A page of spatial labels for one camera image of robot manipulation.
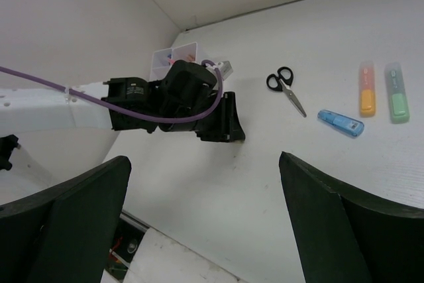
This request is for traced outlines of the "black handled scissors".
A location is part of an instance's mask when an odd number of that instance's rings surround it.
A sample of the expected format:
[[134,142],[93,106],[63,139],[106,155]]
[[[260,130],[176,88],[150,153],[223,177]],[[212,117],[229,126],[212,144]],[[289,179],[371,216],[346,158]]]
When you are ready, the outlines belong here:
[[271,91],[284,93],[299,113],[306,118],[307,113],[305,109],[291,89],[293,81],[294,73],[292,69],[287,66],[282,66],[277,69],[275,74],[268,75],[266,78],[266,85]]

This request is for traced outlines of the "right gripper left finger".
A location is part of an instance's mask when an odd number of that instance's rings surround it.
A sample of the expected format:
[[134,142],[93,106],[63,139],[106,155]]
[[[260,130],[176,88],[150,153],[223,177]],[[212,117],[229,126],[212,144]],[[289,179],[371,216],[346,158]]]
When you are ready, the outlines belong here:
[[131,162],[115,157],[1,206],[2,282],[100,282]]

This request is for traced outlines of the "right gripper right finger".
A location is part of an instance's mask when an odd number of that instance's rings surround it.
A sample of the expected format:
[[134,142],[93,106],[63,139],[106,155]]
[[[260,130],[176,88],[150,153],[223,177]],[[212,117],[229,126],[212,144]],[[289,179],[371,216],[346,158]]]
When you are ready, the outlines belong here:
[[423,210],[342,182],[298,157],[279,159],[306,282],[422,282]]

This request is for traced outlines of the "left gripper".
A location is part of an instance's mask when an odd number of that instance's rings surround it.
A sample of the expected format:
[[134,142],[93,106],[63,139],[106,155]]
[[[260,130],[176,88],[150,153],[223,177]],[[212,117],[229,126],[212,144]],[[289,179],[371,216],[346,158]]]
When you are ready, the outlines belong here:
[[[177,60],[158,86],[159,116],[186,118],[208,110],[215,102],[217,78],[207,68]],[[225,137],[227,142],[244,142],[246,135],[237,113],[235,92],[220,98],[217,108],[207,117],[189,123],[160,123],[161,131],[193,131],[198,137]]]

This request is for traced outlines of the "blue correction tape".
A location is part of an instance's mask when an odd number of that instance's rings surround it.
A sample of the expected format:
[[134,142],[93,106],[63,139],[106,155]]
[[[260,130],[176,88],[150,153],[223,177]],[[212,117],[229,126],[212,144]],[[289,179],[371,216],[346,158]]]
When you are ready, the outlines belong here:
[[317,118],[332,126],[335,130],[350,137],[356,138],[364,131],[363,122],[326,109],[320,110],[317,114]]

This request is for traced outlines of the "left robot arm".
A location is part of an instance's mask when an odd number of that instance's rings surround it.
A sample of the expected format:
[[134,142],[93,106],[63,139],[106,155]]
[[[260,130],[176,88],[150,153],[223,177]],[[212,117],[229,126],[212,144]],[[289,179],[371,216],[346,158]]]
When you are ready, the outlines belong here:
[[242,142],[235,93],[223,66],[176,60],[161,80],[113,78],[66,87],[26,75],[36,89],[1,90],[1,169],[10,170],[18,135],[54,129],[190,132],[205,142]]

